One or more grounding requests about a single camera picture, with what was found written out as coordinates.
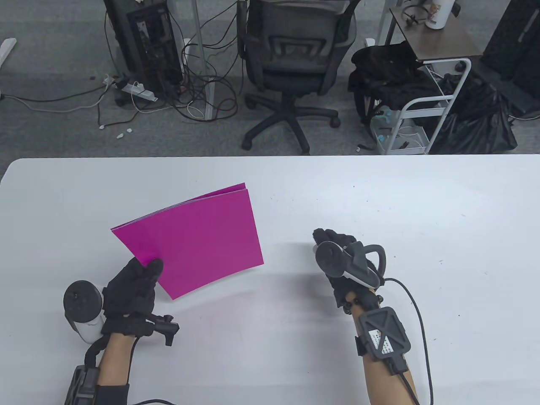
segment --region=pink paper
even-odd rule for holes
[[[162,259],[159,283],[172,299],[264,263],[244,184],[111,230],[144,265]]]

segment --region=black bag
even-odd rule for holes
[[[446,75],[440,82],[441,89],[445,94],[452,94],[459,80],[460,76]],[[508,114],[508,105],[500,94],[489,84],[470,76],[430,153],[487,154],[513,150],[517,142]],[[430,119],[424,126],[428,134],[433,134],[437,120]]]
[[[348,91],[354,93],[362,122],[369,122],[371,118],[366,120],[365,117],[364,96],[380,100],[381,106],[387,105],[391,110],[401,110],[415,98],[440,95],[435,82],[419,70],[422,64],[407,42],[360,49],[351,62],[356,70],[349,76]],[[429,108],[435,104],[419,103],[414,108]]]

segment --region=label sticker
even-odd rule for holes
[[[375,346],[377,349],[379,348],[379,344],[381,343],[381,331],[378,329],[373,329],[369,331],[369,336],[372,339],[373,346]],[[382,344],[382,354],[388,354],[392,353],[394,351],[392,345],[390,344],[390,341],[388,340],[388,336],[384,337],[384,343]]]

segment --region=white metal cart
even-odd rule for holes
[[[394,27],[397,25],[416,58],[424,64],[424,69],[435,83],[437,83],[435,77],[437,74],[434,72],[434,66],[464,63],[461,80],[453,94],[444,94],[437,84],[439,95],[411,100],[401,111],[376,116],[370,122],[370,129],[376,139],[377,150],[380,154],[428,154],[463,83],[469,76],[471,70],[469,57],[480,55],[481,52],[453,15],[450,15],[445,28],[432,30],[424,24],[408,25],[403,18],[401,7],[391,8],[390,12],[393,23],[389,27],[385,43],[391,43]],[[425,102],[437,104],[431,108],[415,109],[415,105]],[[421,117],[440,117],[430,138],[424,128],[414,122],[414,118]]]

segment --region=hand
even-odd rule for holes
[[[103,289],[103,310],[106,317],[103,334],[150,336],[154,326],[145,316],[152,313],[154,288],[163,272],[159,259],[144,267],[136,258],[118,273]]]
[[[354,236],[336,233],[332,229],[324,230],[321,228],[313,231],[313,239],[317,245],[325,241],[331,241],[343,248],[356,242]],[[327,278],[334,289],[337,307],[343,307],[346,314],[351,314],[350,308],[352,304],[360,305],[366,311],[379,306],[378,297],[367,287],[346,277],[334,278],[327,276]]]

